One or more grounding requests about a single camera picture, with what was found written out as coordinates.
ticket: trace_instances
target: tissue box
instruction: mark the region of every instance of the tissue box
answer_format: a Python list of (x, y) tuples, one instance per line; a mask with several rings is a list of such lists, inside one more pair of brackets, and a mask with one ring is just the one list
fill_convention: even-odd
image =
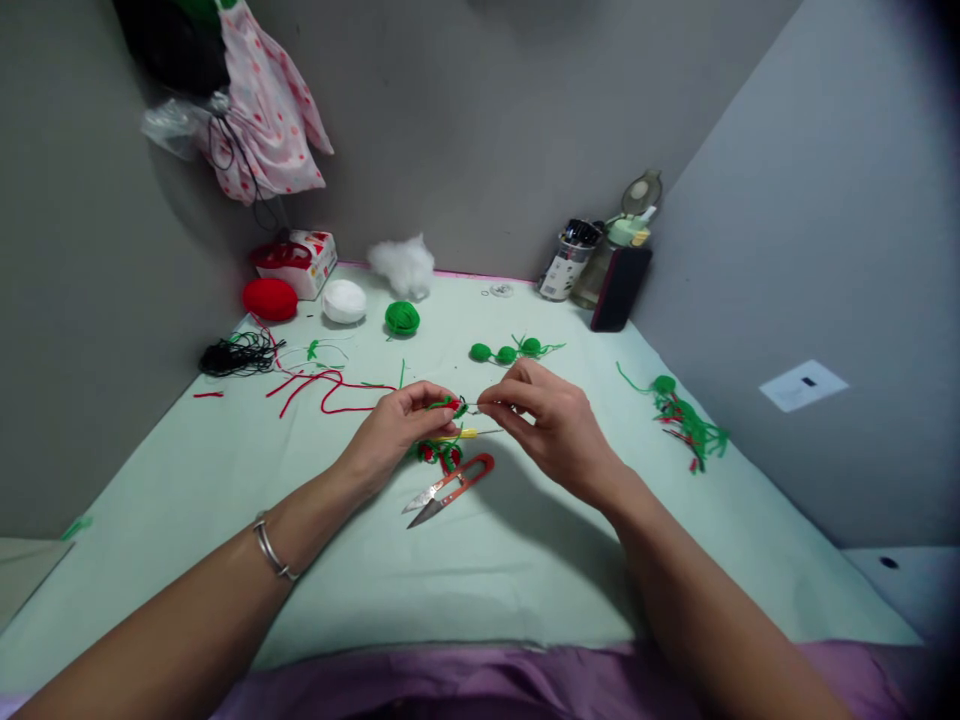
[(337, 244), (331, 233), (291, 230), (288, 242), (262, 245), (250, 260), (260, 277), (283, 280), (300, 300), (316, 300), (337, 264)]

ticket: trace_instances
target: phone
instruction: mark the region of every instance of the phone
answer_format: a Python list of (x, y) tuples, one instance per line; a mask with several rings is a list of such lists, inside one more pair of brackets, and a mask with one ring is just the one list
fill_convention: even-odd
[(600, 300), (593, 311), (590, 329), (594, 332), (620, 332), (630, 319), (630, 311), (647, 274), (653, 251), (650, 248), (620, 248), (610, 258), (607, 276), (600, 289)]

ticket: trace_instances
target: pink bag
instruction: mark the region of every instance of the pink bag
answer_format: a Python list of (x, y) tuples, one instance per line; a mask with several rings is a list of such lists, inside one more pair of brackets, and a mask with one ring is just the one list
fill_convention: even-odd
[(257, 199), (256, 188), (269, 199), (326, 187), (307, 140), (327, 155), (333, 147), (290, 56), (260, 29), (244, 0), (220, 7), (220, 24), (230, 109), (212, 118), (200, 138), (220, 187), (244, 205)]

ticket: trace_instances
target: bangle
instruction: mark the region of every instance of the bangle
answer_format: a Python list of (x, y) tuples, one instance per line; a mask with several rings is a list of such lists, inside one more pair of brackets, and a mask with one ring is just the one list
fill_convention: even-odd
[(267, 560), (273, 565), (273, 569), (277, 571), (277, 577), (286, 577), (290, 582), (296, 582), (300, 575), (295, 575), (290, 572), (290, 566), (280, 562), (280, 558), (278, 558), (277, 554), (273, 551), (273, 546), (270, 545), (270, 540), (267, 539), (267, 521), (263, 519), (263, 516), (266, 514), (266, 510), (258, 512), (257, 523), (253, 526), (253, 533), (257, 536), (260, 549), (263, 550), (263, 554), (267, 556)]

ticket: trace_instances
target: white plush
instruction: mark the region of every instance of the white plush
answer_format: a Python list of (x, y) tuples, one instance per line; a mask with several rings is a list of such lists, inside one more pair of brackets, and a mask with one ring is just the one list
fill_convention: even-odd
[(333, 280), (323, 288), (320, 298), (323, 313), (333, 322), (349, 325), (367, 314), (367, 295), (349, 280)]
[(423, 300), (433, 285), (433, 255), (423, 244), (423, 234), (397, 243), (386, 240), (367, 256), (373, 271), (390, 281), (401, 300)]

